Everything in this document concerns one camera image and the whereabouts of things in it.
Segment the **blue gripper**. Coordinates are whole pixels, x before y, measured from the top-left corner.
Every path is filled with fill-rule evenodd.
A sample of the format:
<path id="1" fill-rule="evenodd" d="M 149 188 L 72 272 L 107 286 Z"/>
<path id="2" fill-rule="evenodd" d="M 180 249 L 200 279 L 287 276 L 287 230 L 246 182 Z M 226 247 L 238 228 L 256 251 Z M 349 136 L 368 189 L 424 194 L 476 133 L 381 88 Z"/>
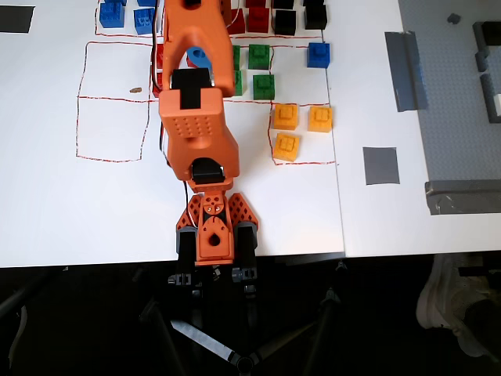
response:
<path id="1" fill-rule="evenodd" d="M 186 51 L 186 62 L 191 68 L 212 69 L 211 61 L 200 47 L 192 47 Z"/>

